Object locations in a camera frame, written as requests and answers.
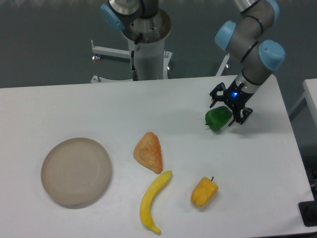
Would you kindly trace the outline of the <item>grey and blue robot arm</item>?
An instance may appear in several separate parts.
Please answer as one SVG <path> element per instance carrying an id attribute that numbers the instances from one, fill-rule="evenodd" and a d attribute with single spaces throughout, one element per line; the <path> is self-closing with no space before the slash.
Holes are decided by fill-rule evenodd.
<path id="1" fill-rule="evenodd" d="M 220 83 L 210 92 L 211 106 L 205 122 L 212 131 L 243 124 L 252 113 L 246 103 L 285 59 L 280 44 L 258 41 L 278 19 L 278 4 L 273 0 L 237 0 L 235 4 L 242 20 L 225 22 L 214 41 L 244 67 L 230 86 Z M 128 41 L 132 79 L 163 79 L 164 43 L 171 31 L 171 19 L 158 1 L 107 0 L 100 12 L 104 21 Z"/>

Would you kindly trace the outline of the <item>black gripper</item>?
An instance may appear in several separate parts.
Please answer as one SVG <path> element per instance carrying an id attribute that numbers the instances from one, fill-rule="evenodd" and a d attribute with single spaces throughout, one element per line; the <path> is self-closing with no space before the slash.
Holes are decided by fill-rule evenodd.
<path id="1" fill-rule="evenodd" d="M 242 91 L 242 87 L 237 85 L 235 80 L 227 89 L 223 82 L 218 84 L 210 92 L 210 96 L 210 108 L 212 108 L 217 102 L 224 102 L 232 110 L 233 120 L 228 124 L 228 126 L 233 125 L 234 122 L 242 125 L 253 112 L 251 108 L 245 107 L 245 104 L 253 96 L 253 93 Z"/>

